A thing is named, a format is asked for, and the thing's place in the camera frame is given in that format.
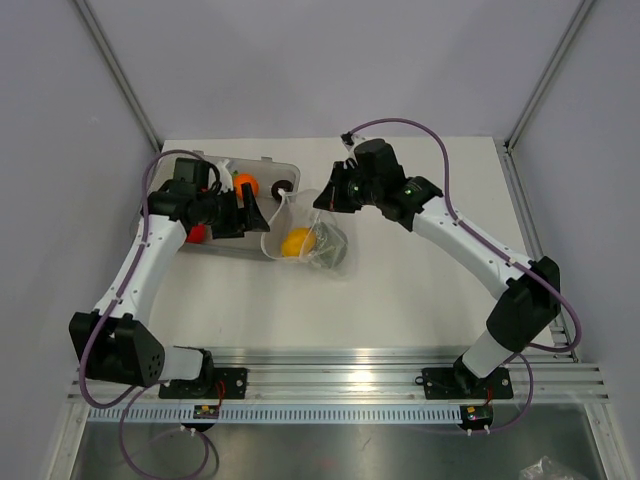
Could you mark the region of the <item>green netted melon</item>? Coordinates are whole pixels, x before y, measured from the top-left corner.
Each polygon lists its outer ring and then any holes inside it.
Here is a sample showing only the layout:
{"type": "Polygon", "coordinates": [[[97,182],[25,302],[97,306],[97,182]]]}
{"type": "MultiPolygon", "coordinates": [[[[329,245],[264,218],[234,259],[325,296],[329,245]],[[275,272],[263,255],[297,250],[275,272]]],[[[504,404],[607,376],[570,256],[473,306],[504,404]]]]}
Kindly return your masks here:
{"type": "Polygon", "coordinates": [[[320,222],[314,227],[316,243],[313,249],[314,261],[324,269],[336,269],[344,261],[348,240],[346,234],[335,225],[320,222]]]}

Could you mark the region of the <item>clear zip top bag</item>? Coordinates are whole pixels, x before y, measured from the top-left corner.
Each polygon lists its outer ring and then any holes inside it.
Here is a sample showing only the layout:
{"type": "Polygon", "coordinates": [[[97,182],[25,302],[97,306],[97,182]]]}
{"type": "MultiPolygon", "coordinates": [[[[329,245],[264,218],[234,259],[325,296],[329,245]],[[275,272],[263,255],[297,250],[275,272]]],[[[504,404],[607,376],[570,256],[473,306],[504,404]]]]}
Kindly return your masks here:
{"type": "Polygon", "coordinates": [[[276,190],[270,230],[260,237],[262,253],[273,261],[349,278],[357,270],[355,235],[347,220],[314,205],[319,195],[316,189],[276,190]]]}

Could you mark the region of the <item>yellow lemon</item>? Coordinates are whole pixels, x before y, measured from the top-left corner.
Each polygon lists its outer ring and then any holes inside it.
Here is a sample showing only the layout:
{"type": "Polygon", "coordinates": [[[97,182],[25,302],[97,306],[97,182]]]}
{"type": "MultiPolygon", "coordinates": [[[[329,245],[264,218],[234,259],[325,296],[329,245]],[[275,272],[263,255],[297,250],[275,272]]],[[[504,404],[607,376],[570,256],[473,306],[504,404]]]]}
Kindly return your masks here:
{"type": "Polygon", "coordinates": [[[304,257],[315,248],[316,242],[316,234],[311,228],[293,229],[281,244],[281,254],[285,258],[304,257]]]}

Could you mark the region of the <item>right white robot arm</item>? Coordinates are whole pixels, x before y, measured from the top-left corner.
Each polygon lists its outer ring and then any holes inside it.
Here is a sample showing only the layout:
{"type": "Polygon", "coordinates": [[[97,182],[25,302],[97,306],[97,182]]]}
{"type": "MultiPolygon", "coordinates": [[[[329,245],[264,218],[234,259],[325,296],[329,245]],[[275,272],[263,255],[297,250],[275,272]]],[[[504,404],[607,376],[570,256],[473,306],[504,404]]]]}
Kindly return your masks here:
{"type": "Polygon", "coordinates": [[[353,214],[377,208],[389,221],[431,241],[465,267],[496,304],[486,329],[454,363],[456,389],[476,396],[490,375],[522,352],[561,311],[558,265],[548,257],[534,261],[485,237],[467,223],[445,193],[424,177],[406,176],[385,140],[342,137],[349,155],[332,166],[314,208],[353,214]]]}

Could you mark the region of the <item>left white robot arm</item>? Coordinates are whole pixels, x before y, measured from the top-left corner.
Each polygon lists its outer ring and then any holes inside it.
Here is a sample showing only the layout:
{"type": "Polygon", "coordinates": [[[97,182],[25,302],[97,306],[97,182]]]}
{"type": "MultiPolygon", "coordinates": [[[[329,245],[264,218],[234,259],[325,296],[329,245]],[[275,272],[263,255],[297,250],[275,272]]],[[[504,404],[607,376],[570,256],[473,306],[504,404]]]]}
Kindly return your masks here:
{"type": "Polygon", "coordinates": [[[236,189],[231,162],[174,150],[172,176],[152,189],[142,180],[141,216],[131,248],[113,283],[88,313],[71,318],[69,333],[80,363],[80,384],[98,380],[130,387],[180,381],[195,398],[215,388],[203,350],[163,345],[148,329],[151,310],[171,262],[196,227],[213,236],[241,238],[266,232],[249,185],[236,189]]]}

